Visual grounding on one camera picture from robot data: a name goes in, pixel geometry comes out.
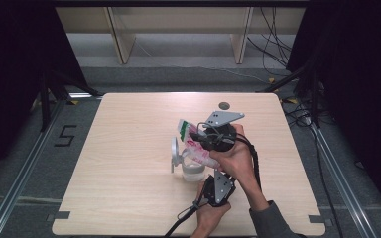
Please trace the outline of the aluminium floor rail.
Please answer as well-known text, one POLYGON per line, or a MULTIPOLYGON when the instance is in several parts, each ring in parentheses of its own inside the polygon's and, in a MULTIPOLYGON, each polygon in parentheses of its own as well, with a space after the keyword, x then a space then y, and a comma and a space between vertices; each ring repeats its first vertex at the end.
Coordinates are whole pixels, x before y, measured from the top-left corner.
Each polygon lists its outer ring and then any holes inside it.
POLYGON ((0 238, 72 238, 52 231, 98 99, 51 103, 51 123, 41 108, 27 117, 0 161, 0 238))
POLYGON ((370 223, 370 219, 349 185, 348 180, 346 179, 336 157, 330 149, 330 146, 321 129, 318 129, 316 125, 312 125, 311 128, 315 138, 317 139, 317 144, 322 151, 323 159, 329 169, 330 175, 335 182, 335 185, 357 227, 357 230, 359 231, 359 234, 362 238, 377 238, 376 232, 370 223))

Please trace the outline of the person's right hand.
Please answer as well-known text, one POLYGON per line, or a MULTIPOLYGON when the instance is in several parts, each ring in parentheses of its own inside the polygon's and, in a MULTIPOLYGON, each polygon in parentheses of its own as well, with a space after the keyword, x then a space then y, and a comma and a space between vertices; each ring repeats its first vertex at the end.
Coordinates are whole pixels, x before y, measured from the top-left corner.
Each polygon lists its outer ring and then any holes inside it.
POLYGON ((209 154, 220 163, 220 167, 236 178, 245 194, 257 197, 261 192, 253 170, 252 156, 248 146, 236 141, 233 148, 227 152, 211 151, 209 154))

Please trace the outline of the black curtain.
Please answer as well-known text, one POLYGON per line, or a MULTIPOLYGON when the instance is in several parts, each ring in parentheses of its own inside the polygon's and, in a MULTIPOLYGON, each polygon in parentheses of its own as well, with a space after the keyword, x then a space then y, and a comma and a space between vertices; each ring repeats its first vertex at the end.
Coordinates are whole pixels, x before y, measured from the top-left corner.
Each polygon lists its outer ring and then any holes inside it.
POLYGON ((338 11, 320 80, 331 114, 381 193, 381 0, 310 0, 288 69, 307 61, 338 11))
POLYGON ((0 160, 13 144, 43 81, 86 80, 52 0, 0 0, 0 160))

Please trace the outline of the white lidded container with handle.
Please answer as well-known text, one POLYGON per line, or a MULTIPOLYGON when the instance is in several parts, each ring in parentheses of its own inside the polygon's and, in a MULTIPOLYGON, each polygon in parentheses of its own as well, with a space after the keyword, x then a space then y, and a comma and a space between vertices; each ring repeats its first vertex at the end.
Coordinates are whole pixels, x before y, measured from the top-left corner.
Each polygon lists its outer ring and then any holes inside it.
POLYGON ((178 140, 174 137, 171 145, 171 172, 177 166, 182 168, 182 175, 185 181, 196 182, 203 180, 205 177, 205 165, 194 161, 189 149, 180 151, 178 140))

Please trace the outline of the beige wooden desk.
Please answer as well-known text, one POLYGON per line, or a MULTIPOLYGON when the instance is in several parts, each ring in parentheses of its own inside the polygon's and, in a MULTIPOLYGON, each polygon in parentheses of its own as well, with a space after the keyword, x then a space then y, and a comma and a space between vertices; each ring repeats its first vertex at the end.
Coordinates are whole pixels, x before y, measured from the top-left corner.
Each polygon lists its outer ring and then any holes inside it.
POLYGON ((59 7, 68 33, 112 36, 118 62, 128 62, 138 34, 227 34, 235 62, 243 63, 247 36, 274 27, 280 35, 298 32, 305 10, 279 7, 59 7))

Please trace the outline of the pink and clear plastic bag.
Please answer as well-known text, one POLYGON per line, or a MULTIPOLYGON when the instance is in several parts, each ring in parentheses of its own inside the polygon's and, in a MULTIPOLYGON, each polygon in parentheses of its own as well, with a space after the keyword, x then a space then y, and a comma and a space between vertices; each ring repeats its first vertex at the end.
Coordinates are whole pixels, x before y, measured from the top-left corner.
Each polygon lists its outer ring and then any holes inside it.
POLYGON ((181 141, 190 152, 190 158, 192 160, 213 169, 219 168, 219 162, 209 155, 209 151, 204 149, 200 142, 191 137, 191 134, 198 136, 201 133, 194 124, 181 119, 178 124, 178 131, 181 141))

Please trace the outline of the person's left hand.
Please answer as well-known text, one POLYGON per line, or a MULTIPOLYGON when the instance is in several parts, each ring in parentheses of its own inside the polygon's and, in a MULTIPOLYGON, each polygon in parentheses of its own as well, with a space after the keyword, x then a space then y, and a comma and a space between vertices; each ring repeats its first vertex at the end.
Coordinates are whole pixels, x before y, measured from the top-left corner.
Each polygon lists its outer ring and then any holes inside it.
POLYGON ((196 212, 197 225, 190 238, 208 238, 230 209, 231 204, 229 202, 219 207, 204 205, 196 212))

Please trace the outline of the black metal stand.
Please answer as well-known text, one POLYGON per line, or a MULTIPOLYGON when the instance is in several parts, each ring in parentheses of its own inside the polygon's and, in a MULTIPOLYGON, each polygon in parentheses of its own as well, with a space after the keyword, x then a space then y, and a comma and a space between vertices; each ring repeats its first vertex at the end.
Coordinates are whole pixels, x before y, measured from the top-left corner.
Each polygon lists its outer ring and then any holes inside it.
POLYGON ((290 83, 292 80, 298 79, 299 82, 295 88, 297 95, 307 95, 311 96, 311 119, 315 126, 320 127, 318 120, 318 75, 315 67, 311 63, 305 63, 303 66, 292 72, 291 74, 285 76, 280 81, 273 83, 266 89, 260 90, 260 93, 270 93, 274 92, 282 86, 290 83))
POLYGON ((44 132, 51 123, 49 92, 53 94, 56 100, 68 100, 71 96, 65 88, 67 84, 73 85, 91 96, 103 96, 103 93, 89 87, 85 81, 76 80, 55 70, 45 72, 41 78, 40 86, 42 132, 44 132))

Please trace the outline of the black table bracket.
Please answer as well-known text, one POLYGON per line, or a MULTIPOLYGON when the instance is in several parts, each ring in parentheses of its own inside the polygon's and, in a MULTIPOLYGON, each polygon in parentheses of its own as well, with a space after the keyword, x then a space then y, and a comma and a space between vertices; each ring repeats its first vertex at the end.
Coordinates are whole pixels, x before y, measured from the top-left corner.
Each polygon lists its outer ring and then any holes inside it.
POLYGON ((323 224, 326 227, 332 227, 333 222, 331 219, 325 219, 321 215, 310 215, 309 221, 312 224, 323 224))
POLYGON ((58 211, 54 214, 48 214, 47 221, 51 222, 56 219, 69 219, 70 211, 58 211))

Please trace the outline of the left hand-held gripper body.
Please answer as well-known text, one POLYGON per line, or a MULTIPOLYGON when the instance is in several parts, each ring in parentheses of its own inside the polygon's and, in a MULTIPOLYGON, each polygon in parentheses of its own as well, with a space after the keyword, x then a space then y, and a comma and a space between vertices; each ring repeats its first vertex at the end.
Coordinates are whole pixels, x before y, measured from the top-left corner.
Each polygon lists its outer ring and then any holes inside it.
POLYGON ((223 206, 235 190, 235 178, 215 170, 204 182, 202 195, 213 207, 223 206))

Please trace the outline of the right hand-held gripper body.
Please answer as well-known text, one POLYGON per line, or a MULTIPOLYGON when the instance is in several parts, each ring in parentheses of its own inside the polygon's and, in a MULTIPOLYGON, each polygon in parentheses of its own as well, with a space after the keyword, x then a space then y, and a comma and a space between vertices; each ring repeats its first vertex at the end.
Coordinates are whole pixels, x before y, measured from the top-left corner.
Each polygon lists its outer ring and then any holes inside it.
POLYGON ((229 151, 237 138, 236 129, 231 123, 243 117, 243 113, 213 111, 204 122, 200 123, 203 128, 200 134, 206 137, 205 141, 200 142, 202 147, 208 151, 229 151))

